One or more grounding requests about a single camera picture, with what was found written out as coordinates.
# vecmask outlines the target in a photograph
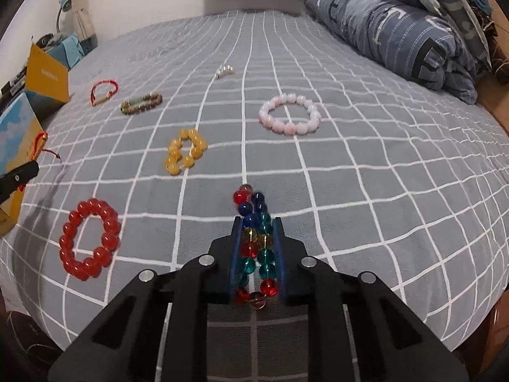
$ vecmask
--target box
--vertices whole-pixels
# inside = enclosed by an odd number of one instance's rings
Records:
[[[24,92],[40,121],[69,101],[67,67],[32,44]]]
[[[0,174],[29,161],[41,124],[25,93],[20,93],[0,116]],[[24,192],[16,190],[0,204],[0,236],[16,224]]]

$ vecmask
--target white and pink bracelet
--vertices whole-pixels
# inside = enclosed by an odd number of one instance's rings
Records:
[[[286,124],[276,117],[273,117],[269,114],[271,110],[276,109],[277,106],[281,106],[284,104],[297,104],[304,106],[308,113],[310,114],[310,120],[306,123],[299,122],[297,124],[293,123],[290,119]],[[287,95],[283,93],[280,96],[273,97],[270,101],[264,103],[260,111],[258,112],[258,119],[263,124],[264,127],[268,129],[272,129],[276,133],[283,133],[285,135],[306,135],[308,132],[313,132],[317,127],[320,126],[320,121],[322,116],[318,111],[315,104],[306,99],[304,96],[297,96],[295,93],[290,93]]]

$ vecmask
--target bed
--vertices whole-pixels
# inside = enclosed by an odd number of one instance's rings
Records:
[[[215,80],[223,64],[235,73]],[[480,106],[360,56],[307,15],[230,11],[152,25],[102,44],[69,78],[72,100],[45,123],[47,148],[63,161],[41,157],[0,247],[2,275],[62,348],[140,270],[178,269],[229,234],[244,182],[310,255],[347,274],[375,272],[450,350],[507,285],[503,129]],[[99,79],[120,90],[92,107]],[[149,92],[162,94],[159,107],[121,114],[121,101]],[[283,92],[319,104],[315,133],[285,137],[258,122],[260,105]],[[171,177],[166,147],[182,127],[210,146]],[[90,196],[108,201],[123,228],[111,267],[81,282],[63,270],[58,239]],[[89,217],[78,258],[101,233]],[[211,308],[208,332],[210,380],[307,380],[303,310],[275,299],[258,312]]]

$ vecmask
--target red string bracelet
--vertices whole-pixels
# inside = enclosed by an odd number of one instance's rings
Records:
[[[77,261],[72,250],[74,237],[78,227],[88,215],[99,215],[103,220],[104,234],[101,236],[102,246],[94,250],[93,257]],[[108,205],[106,201],[99,201],[97,198],[90,198],[88,201],[78,202],[76,210],[69,213],[69,222],[65,223],[62,230],[64,235],[60,237],[60,260],[64,264],[64,270],[79,280],[85,281],[89,277],[98,277],[102,267],[111,264],[115,251],[119,246],[118,234],[122,225],[119,223],[118,214]]]
[[[42,132],[39,132],[35,139],[34,139],[34,143],[32,145],[32,151],[30,153],[30,161],[35,161],[36,158],[37,158],[37,153],[39,152],[39,142],[42,141],[42,145],[41,146],[44,146],[44,144],[46,143],[46,141],[48,140],[48,133],[45,132],[45,131],[42,131]],[[56,152],[53,152],[51,149],[45,149],[45,148],[42,148],[40,149],[40,151],[44,151],[44,152],[49,152],[51,154],[53,154],[54,156],[56,156],[58,159],[62,159],[60,158],[60,155],[57,154]],[[23,184],[23,185],[20,185],[18,187],[18,190],[23,192],[25,190],[25,187],[26,187],[26,184]]]
[[[106,94],[106,96],[104,96],[103,98],[96,100],[95,89],[96,89],[97,86],[99,86],[100,84],[103,84],[103,83],[110,83],[113,86],[115,86],[115,89],[114,90],[110,90]],[[90,91],[90,103],[92,103],[92,106],[97,106],[100,103],[106,102],[109,98],[111,98],[111,96],[113,96],[118,91],[119,91],[119,84],[116,81],[111,80],[111,79],[109,79],[109,80],[99,80],[98,82],[94,83],[94,86],[92,86],[92,90]]]

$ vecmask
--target yellow beaded bracelet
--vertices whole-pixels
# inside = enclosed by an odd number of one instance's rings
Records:
[[[191,150],[188,156],[182,157],[180,149],[182,149],[183,141],[189,139],[192,143]],[[195,159],[200,159],[203,155],[203,151],[209,146],[205,140],[200,136],[196,129],[185,129],[182,128],[179,132],[179,137],[173,139],[168,146],[168,158],[166,159],[165,165],[166,170],[170,175],[176,176],[180,174],[182,169],[179,166],[179,161],[182,159],[182,165],[185,168],[191,168],[194,165]]]

